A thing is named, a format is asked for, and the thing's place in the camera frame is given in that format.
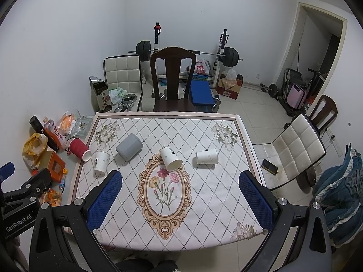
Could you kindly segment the barbell with black plates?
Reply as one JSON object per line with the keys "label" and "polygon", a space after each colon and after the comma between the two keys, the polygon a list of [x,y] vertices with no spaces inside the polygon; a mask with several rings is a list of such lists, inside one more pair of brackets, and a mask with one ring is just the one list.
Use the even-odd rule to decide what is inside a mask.
{"label": "barbell with black plates", "polygon": [[140,41],[136,45],[136,50],[129,51],[138,55],[141,61],[150,61],[151,56],[156,54],[157,59],[169,59],[172,57],[179,57],[182,60],[187,58],[194,58],[196,55],[213,55],[216,56],[217,61],[222,62],[225,67],[234,67],[243,59],[239,57],[239,52],[232,48],[226,47],[223,53],[209,53],[201,52],[199,50],[186,50],[181,47],[167,47],[162,50],[151,49],[150,41]]}

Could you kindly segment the dark gift bag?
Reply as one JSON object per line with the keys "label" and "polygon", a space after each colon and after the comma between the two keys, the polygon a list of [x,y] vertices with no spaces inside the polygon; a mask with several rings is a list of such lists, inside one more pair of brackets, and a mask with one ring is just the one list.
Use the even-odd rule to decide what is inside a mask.
{"label": "dark gift bag", "polygon": [[106,82],[98,77],[89,77],[91,86],[91,104],[95,112],[108,112],[112,109],[110,94]]}

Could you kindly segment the black phone on chair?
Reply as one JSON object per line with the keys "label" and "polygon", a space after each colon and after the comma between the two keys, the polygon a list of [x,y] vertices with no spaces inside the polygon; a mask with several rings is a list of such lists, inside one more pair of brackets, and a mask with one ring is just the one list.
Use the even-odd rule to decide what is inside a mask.
{"label": "black phone on chair", "polygon": [[272,164],[267,159],[263,159],[262,168],[273,175],[276,175],[278,173],[278,167]]}

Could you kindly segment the black cylinder bottle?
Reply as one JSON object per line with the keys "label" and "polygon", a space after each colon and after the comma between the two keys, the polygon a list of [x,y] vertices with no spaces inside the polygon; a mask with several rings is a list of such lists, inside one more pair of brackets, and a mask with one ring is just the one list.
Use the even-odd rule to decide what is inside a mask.
{"label": "black cylinder bottle", "polygon": [[30,125],[32,126],[32,128],[35,130],[35,132],[39,133],[39,134],[43,134],[44,136],[46,136],[48,138],[48,146],[54,150],[55,152],[59,151],[59,146],[56,144],[54,138],[48,134],[48,132],[46,132],[46,129],[43,127],[43,125],[41,124],[41,122],[39,121],[39,119],[34,115],[33,117],[31,117],[31,119],[29,120]]}

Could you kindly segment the dark wooden chair far right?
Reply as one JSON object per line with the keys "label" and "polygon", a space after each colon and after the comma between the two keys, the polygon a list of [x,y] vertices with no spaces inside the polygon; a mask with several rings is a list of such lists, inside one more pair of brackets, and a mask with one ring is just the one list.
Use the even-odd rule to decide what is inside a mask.
{"label": "dark wooden chair far right", "polygon": [[322,134],[328,129],[337,115],[338,109],[334,100],[327,95],[322,95],[308,118],[314,129]]}

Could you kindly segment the yellow plastic bag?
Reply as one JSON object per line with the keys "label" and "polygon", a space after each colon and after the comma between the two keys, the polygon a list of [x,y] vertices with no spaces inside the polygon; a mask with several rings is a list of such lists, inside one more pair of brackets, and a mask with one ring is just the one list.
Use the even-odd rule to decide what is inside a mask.
{"label": "yellow plastic bag", "polygon": [[29,169],[38,168],[41,157],[47,149],[48,138],[44,134],[33,133],[24,143],[22,157]]}

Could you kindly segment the white padded chair right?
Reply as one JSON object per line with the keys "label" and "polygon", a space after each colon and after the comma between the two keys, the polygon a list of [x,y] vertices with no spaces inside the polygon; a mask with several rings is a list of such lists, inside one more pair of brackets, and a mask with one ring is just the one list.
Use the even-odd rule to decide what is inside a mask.
{"label": "white padded chair right", "polygon": [[262,171],[271,190],[296,179],[326,155],[319,134],[305,115],[299,115],[273,142],[254,144],[253,148],[260,163],[267,160],[277,167],[276,174]]}

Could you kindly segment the colourful snack packet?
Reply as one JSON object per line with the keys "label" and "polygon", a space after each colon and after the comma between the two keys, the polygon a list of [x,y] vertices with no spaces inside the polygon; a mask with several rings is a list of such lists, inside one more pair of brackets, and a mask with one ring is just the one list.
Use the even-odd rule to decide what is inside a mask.
{"label": "colourful snack packet", "polygon": [[39,199],[40,204],[49,203],[52,207],[61,206],[61,201],[61,193],[54,189],[48,189]]}

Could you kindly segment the red ribbed paper cup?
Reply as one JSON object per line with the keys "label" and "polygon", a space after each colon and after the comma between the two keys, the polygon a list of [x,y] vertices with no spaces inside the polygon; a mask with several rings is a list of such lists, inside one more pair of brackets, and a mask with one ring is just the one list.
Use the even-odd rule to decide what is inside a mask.
{"label": "red ribbed paper cup", "polygon": [[83,162],[91,159],[91,151],[80,138],[73,138],[69,142],[69,151]]}

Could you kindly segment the orange snack bag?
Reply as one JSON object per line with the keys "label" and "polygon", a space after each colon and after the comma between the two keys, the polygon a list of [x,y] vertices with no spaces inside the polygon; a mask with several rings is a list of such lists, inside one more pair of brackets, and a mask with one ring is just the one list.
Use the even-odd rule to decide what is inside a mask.
{"label": "orange snack bag", "polygon": [[76,116],[72,112],[66,112],[57,122],[56,127],[62,135],[69,135],[76,124]]}

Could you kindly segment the blue crumpled cloth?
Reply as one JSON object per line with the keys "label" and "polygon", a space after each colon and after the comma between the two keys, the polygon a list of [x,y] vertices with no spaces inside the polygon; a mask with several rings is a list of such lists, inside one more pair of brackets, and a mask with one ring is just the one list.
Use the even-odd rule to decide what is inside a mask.
{"label": "blue crumpled cloth", "polygon": [[322,207],[331,245],[352,242],[362,231],[362,155],[346,146],[342,164],[326,169],[313,190]]}

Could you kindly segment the pink suitcase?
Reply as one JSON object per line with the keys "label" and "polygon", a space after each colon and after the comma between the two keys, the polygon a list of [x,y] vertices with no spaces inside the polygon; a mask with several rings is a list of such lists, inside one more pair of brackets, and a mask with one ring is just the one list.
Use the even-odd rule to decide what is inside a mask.
{"label": "pink suitcase", "polygon": [[302,106],[306,95],[307,93],[305,90],[302,89],[302,87],[293,84],[291,86],[289,94],[287,95],[287,104],[292,109],[299,109]]}

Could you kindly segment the cardboard box with tissue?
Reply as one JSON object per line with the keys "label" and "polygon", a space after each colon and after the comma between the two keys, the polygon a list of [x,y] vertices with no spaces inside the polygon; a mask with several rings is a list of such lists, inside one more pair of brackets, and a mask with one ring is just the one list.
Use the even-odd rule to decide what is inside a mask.
{"label": "cardboard box with tissue", "polygon": [[217,93],[237,100],[243,81],[244,79],[241,74],[238,74],[234,68],[228,68],[220,75],[217,84]]}

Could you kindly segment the red white plastic bag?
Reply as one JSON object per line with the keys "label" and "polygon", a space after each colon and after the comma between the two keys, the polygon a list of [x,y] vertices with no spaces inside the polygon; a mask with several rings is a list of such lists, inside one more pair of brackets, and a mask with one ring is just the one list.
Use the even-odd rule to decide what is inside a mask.
{"label": "red white plastic bag", "polygon": [[194,74],[197,75],[209,75],[210,74],[210,66],[207,60],[197,60]]}

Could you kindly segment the dark wooden chair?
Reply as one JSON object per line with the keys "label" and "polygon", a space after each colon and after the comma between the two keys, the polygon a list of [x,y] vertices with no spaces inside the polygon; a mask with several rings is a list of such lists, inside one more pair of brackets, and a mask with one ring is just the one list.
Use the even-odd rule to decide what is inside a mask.
{"label": "dark wooden chair", "polygon": [[[166,100],[160,98],[159,84],[156,74],[156,61],[161,59],[165,61],[166,67],[166,80],[167,80],[167,93]],[[180,68],[182,60],[191,59],[191,67],[185,86],[185,93],[182,98],[178,97]],[[153,53],[150,57],[151,75],[153,80],[153,87],[155,93],[154,112],[196,112],[196,108],[189,100],[189,91],[191,88],[191,81],[193,78],[194,70],[196,67],[195,53],[183,49],[181,47],[166,47]]]}
{"label": "dark wooden chair", "polygon": [[314,129],[322,134],[328,129],[337,115],[338,109],[334,100],[327,95],[322,95],[308,118]]}

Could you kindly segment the white paper cup centre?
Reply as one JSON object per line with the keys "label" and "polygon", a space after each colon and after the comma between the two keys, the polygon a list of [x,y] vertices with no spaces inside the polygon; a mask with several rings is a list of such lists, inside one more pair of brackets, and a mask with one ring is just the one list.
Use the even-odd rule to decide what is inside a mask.
{"label": "white paper cup centre", "polygon": [[159,151],[159,155],[164,162],[166,170],[168,172],[176,171],[181,167],[183,161],[174,153],[174,151],[170,147],[163,147]]}

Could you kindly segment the white padded chair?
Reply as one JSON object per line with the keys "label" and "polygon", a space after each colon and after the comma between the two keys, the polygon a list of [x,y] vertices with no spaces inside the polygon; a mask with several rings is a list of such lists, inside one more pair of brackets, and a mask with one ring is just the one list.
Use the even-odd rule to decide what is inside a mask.
{"label": "white padded chair", "polygon": [[142,109],[143,85],[138,55],[110,56],[103,61],[105,82],[109,90],[120,87],[127,93],[136,94],[137,100],[132,111]]}
{"label": "white padded chair", "polygon": [[267,160],[277,167],[276,174],[262,171],[271,190],[296,179],[326,155],[319,134],[305,115],[299,115],[273,142],[254,144],[253,148],[260,163]]}

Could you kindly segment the white padded chair back left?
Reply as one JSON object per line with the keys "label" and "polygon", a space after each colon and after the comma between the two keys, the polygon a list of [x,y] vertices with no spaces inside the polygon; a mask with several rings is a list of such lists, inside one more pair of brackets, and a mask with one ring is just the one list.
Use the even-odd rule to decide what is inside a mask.
{"label": "white padded chair back left", "polygon": [[137,100],[132,111],[142,109],[143,85],[138,55],[110,56],[103,61],[105,82],[109,90],[120,87],[127,93],[136,94]]}

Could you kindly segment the orange gift box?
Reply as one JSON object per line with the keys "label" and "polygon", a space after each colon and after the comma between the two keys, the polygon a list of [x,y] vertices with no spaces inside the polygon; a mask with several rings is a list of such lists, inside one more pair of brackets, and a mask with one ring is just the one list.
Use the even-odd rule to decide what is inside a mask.
{"label": "orange gift box", "polygon": [[61,182],[65,162],[54,151],[45,151],[41,155],[38,170],[40,171],[44,168],[50,171],[52,182]]}

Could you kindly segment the white barbell rack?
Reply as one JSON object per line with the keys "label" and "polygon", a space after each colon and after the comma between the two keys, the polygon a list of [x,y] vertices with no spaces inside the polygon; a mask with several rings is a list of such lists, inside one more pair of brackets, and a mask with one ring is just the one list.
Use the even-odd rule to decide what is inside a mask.
{"label": "white barbell rack", "polygon": [[232,68],[239,61],[238,52],[234,48],[225,46],[229,37],[226,31],[227,29],[224,29],[224,33],[221,34],[218,53],[207,53],[201,52],[199,50],[187,50],[181,47],[166,47],[161,50],[151,50],[149,47],[147,47],[145,49],[145,53],[150,59],[153,83],[156,84],[157,81],[157,75],[155,70],[155,62],[157,59],[162,59],[165,61],[167,86],[170,86],[170,89],[172,90],[179,81],[182,60],[189,58],[191,60],[191,67],[189,72],[187,73],[186,81],[187,85],[191,84],[194,70],[196,67],[196,55],[205,54],[216,56],[215,64],[212,70],[211,85],[212,88],[216,88],[217,81],[219,80],[220,65],[223,64],[225,67]]}

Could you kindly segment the small dumbbell on floor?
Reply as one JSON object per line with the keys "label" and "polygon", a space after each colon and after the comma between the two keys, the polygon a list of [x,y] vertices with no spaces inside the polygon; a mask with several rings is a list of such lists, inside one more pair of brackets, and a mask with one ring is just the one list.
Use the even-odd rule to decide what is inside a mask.
{"label": "small dumbbell on floor", "polygon": [[276,84],[271,84],[268,87],[264,84],[260,84],[260,89],[262,92],[267,93],[270,97],[277,99],[279,89]]}

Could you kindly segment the white paper cup right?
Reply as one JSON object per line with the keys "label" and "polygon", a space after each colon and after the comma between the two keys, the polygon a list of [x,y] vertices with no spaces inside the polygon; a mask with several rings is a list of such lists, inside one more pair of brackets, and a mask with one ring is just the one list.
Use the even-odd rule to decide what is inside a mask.
{"label": "white paper cup right", "polygon": [[198,165],[215,165],[218,163],[218,153],[216,148],[200,151],[196,153],[196,163]]}

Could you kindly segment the floral diamond pattern tablecloth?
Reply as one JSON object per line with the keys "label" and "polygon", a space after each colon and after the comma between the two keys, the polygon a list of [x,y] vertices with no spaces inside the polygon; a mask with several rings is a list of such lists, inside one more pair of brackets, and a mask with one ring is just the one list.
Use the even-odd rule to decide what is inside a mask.
{"label": "floral diamond pattern tablecloth", "polygon": [[[125,161],[116,147],[131,133],[142,150]],[[98,113],[85,140],[92,154],[110,154],[107,172],[123,184],[98,241],[114,248],[181,251],[211,248],[263,233],[239,188],[239,175],[262,173],[238,115],[196,112]],[[168,172],[159,155],[170,147],[183,161]],[[198,165],[196,153],[216,148],[218,163]]]}

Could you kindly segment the white paper cup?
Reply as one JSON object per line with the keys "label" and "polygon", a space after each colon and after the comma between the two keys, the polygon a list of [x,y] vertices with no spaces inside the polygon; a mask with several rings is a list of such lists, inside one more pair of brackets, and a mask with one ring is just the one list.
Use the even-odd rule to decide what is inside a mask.
{"label": "white paper cup", "polygon": [[215,165],[218,163],[218,153],[216,148],[200,151],[196,153],[196,163],[198,165]]}
{"label": "white paper cup", "polygon": [[166,170],[168,172],[176,171],[181,167],[183,161],[174,153],[174,151],[170,147],[163,147],[159,151],[159,155],[164,162]]}

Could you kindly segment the blue bench pad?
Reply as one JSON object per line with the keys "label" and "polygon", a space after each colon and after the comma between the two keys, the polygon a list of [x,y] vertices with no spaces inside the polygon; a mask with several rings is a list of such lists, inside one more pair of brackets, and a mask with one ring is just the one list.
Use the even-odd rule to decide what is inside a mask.
{"label": "blue bench pad", "polygon": [[190,98],[194,106],[211,106],[214,99],[208,81],[192,80]]}

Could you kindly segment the grey plastic cup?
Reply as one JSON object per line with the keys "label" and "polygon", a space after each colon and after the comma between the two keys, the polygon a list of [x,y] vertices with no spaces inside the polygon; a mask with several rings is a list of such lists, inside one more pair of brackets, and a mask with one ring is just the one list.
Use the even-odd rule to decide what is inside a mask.
{"label": "grey plastic cup", "polygon": [[141,140],[131,133],[117,147],[117,153],[125,160],[131,160],[143,148]]}

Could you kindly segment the white cup with black calligraphy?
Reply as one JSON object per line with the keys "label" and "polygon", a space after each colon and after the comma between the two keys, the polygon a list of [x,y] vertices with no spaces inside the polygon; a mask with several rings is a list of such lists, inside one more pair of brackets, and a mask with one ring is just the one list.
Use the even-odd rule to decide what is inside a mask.
{"label": "white cup with black calligraphy", "polygon": [[103,151],[96,151],[93,169],[96,176],[105,175],[106,168],[110,161],[110,154]]}

